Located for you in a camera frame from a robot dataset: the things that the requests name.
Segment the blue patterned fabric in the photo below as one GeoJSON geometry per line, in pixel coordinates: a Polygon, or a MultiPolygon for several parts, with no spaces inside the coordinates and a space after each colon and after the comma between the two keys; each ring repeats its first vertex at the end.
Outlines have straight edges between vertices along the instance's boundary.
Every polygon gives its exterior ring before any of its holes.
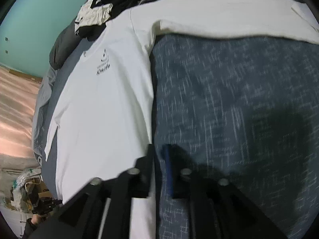
{"type": "MultiPolygon", "coordinates": [[[[319,211],[319,46],[165,35],[151,61],[158,155],[179,145],[193,169],[228,177],[289,238],[301,238],[319,211]]],[[[160,237],[186,239],[187,210],[168,196],[163,160],[161,168],[160,237]]]]}

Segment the white shirt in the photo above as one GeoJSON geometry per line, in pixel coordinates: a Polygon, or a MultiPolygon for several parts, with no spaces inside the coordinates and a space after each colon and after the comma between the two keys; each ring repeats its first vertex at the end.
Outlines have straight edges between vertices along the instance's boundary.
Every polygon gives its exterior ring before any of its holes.
{"type": "MultiPolygon", "coordinates": [[[[109,21],[69,76],[50,123],[45,153],[47,159],[58,129],[56,186],[63,202],[93,177],[114,178],[144,156],[152,141],[149,54],[156,35],[276,36],[319,44],[319,33],[291,9],[294,3],[160,0],[109,21]]],[[[152,214],[142,213],[147,207],[140,208],[133,207],[132,222],[139,216],[141,226],[152,223],[152,214]]],[[[131,238],[154,238],[153,225],[131,231],[131,238]]]]}

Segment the wall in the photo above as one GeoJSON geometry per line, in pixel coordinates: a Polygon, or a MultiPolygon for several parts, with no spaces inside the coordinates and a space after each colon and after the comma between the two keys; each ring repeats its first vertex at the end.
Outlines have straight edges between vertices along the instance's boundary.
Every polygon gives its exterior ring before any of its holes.
{"type": "Polygon", "coordinates": [[[43,77],[52,45],[85,1],[17,0],[0,26],[0,64],[43,77]]]}

